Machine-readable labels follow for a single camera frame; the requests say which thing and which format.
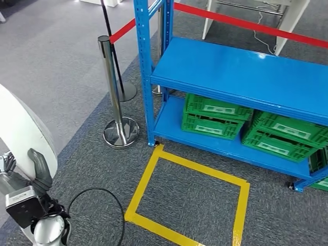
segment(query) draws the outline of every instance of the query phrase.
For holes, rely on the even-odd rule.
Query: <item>gray carpet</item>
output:
[[[204,2],[187,3],[204,6]],[[296,30],[326,39],[326,34],[322,30],[324,23],[328,21],[328,16],[320,13],[323,13],[327,6],[323,1],[312,0]],[[229,13],[231,10],[219,11]],[[240,17],[247,15],[247,18],[255,19],[253,21],[257,18],[256,13],[235,14],[240,14]],[[201,38],[204,24],[203,19],[179,12],[175,13],[174,21],[175,35],[194,39]],[[213,23],[207,41],[266,51],[265,46],[262,47],[254,40],[251,31],[231,30],[224,24]],[[270,37],[263,38],[273,44],[274,40]],[[154,54],[155,41],[155,37],[153,37]],[[285,49],[283,54],[328,64],[327,53],[323,49],[319,52],[317,48],[298,45]],[[132,62],[123,78],[136,85],[139,92],[133,100],[121,105],[124,115],[134,118],[139,124],[140,136],[138,141],[125,150],[113,150],[103,142],[102,131],[112,118],[109,98],[106,96],[59,156],[60,168],[55,176],[51,196],[59,198],[67,206],[74,195],[81,190],[103,187],[116,194],[124,210],[127,209],[153,148],[146,144],[138,60]],[[160,98],[155,98],[155,104],[155,109],[158,109]],[[328,219],[326,192],[314,189],[306,189],[304,193],[291,192],[284,186],[285,181],[290,179],[287,175],[178,143],[166,140],[162,142],[165,144],[165,151],[250,182],[250,190],[242,242],[244,246],[328,245],[326,229]],[[231,245],[231,225],[238,191],[238,187],[231,184],[161,159],[137,212],[207,246]],[[77,199],[71,213],[73,216],[71,222],[74,228],[71,238],[72,246],[115,245],[119,238],[120,211],[112,198],[106,193],[86,193]],[[11,220],[5,223],[1,233],[2,238],[7,239],[7,245],[28,245],[28,241]],[[175,244],[127,223],[123,245]]]

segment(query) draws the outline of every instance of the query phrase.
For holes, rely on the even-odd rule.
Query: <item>shelf board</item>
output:
[[[328,66],[173,38],[151,83],[328,126]]]
[[[164,103],[155,128],[156,136],[179,142],[182,144],[210,151],[219,155],[241,160],[262,168],[271,169],[302,179],[311,179],[308,160],[295,163],[267,154],[241,143],[238,135],[235,140],[210,137],[181,130],[183,98],[170,96]]]

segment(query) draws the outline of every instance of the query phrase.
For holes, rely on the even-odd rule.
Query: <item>yellow floor tape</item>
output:
[[[136,224],[146,230],[155,233],[157,235],[166,238],[167,240],[176,243],[181,246],[205,246],[204,244],[196,242],[186,236],[175,232],[173,230],[166,228],[161,224],[152,221],[150,219],[136,213],[136,208],[143,197],[148,182],[153,173],[158,158],[163,158],[174,162],[184,167],[193,169],[201,173],[210,175],[215,178],[219,178],[229,183],[233,183],[241,187],[239,198],[237,205],[237,211],[235,218],[232,246],[241,246],[243,236],[244,223],[245,221],[246,210],[247,208],[248,193],[250,191],[250,183],[247,181],[227,173],[206,167],[194,161],[184,159],[182,157],[173,155],[163,150],[164,145],[157,146],[151,156],[149,162],[146,167],[143,177],[136,189],[136,192],[130,202],[125,212],[125,220]]]

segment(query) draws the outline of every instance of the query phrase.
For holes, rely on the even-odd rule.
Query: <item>white table leg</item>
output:
[[[207,1],[207,11],[211,12],[216,12],[217,7],[216,0],[208,0]],[[210,27],[211,27],[212,23],[213,22],[213,19],[206,18],[205,19],[205,25],[204,26],[203,36],[202,39],[205,39],[206,35],[207,35],[208,30]]]
[[[5,23],[6,19],[0,12],[0,23]]]
[[[287,32],[293,32],[297,22],[299,22],[306,7],[308,7],[309,2],[310,0],[293,0],[292,4],[282,17],[279,29]],[[277,37],[277,48],[275,54],[279,55],[287,41],[287,38]]]

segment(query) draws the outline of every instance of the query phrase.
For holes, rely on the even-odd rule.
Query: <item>blue shelf upright post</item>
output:
[[[141,86],[145,107],[148,144],[155,145],[154,107],[152,96],[150,75],[152,74],[151,43],[149,34],[149,13],[148,1],[133,0],[136,28],[138,39],[139,60],[141,72]]]
[[[162,54],[169,46],[173,35],[173,23],[173,3],[174,0],[164,0],[163,4],[163,37],[162,37]],[[163,103],[167,101],[169,90],[167,87],[161,87],[163,95]]]
[[[294,183],[294,189],[296,191],[302,192],[306,186],[310,186],[314,183],[317,183],[328,176],[328,165],[323,168],[319,169],[311,175],[312,179],[299,179]]]

